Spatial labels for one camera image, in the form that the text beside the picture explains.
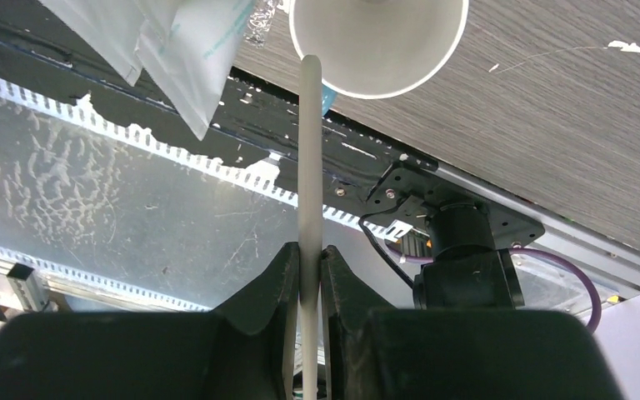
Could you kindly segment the clear oval textured tray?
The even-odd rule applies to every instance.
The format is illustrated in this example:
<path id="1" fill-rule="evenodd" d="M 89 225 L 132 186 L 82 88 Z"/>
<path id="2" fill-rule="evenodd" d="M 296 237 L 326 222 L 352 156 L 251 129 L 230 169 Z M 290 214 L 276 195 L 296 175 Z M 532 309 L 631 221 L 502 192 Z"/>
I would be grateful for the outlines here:
<path id="1" fill-rule="evenodd" d="M 278 10 L 288 13 L 290 0 L 255 0 L 252 1 L 252 12 L 247 20 L 244 34 L 246 43 L 255 48 L 262 48 L 273 25 L 273 19 Z"/>

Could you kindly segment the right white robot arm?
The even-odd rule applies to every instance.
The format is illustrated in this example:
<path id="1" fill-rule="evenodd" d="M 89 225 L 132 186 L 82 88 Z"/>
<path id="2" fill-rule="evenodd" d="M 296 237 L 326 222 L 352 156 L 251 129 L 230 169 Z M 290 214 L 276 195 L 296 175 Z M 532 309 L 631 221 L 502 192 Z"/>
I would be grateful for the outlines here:
<path id="1" fill-rule="evenodd" d="M 432 262 L 394 307 L 357 277 L 321 225 L 208 312 L 43 312 L 0 328 L 0 399 L 620 399 L 588 323 L 519 310 L 511 253 L 466 204 L 429 214 Z"/>

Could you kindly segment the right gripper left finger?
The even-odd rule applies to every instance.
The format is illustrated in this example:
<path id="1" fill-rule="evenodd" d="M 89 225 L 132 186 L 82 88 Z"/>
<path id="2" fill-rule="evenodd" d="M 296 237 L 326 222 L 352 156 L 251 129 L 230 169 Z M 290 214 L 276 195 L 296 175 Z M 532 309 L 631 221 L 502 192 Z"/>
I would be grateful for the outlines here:
<path id="1" fill-rule="evenodd" d="M 44 312 L 0 328 L 0 399 L 289 399 L 299 247 L 207 312 Z"/>

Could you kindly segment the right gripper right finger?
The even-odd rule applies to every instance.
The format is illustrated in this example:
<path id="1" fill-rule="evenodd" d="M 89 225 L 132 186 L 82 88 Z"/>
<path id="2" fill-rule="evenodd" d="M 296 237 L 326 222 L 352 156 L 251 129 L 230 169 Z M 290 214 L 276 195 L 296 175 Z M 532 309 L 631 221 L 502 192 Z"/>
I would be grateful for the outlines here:
<path id="1" fill-rule="evenodd" d="M 331 399 L 620 399 L 591 333 L 545 310 L 394 307 L 334 246 L 321 259 Z"/>

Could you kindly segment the white tube black cap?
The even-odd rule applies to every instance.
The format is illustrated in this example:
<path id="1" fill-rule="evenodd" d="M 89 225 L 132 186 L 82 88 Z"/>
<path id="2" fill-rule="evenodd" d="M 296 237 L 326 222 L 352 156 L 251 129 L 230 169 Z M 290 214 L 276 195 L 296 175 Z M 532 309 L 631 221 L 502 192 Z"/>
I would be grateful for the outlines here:
<path id="1" fill-rule="evenodd" d="M 134 85 L 143 70 L 139 49 L 145 38 L 164 44 L 181 1 L 42 0 L 116 71 Z"/>

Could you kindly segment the blue mug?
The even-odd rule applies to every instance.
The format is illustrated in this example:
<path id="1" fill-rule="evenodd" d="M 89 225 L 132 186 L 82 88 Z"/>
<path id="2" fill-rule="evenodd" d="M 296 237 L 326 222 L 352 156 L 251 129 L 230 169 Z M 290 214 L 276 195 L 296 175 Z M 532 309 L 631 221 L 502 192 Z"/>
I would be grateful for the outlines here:
<path id="1" fill-rule="evenodd" d="M 467 26 L 468 0 L 292 1 L 289 32 L 299 57 L 322 64 L 322 112 L 339 95 L 395 98 L 433 78 Z"/>

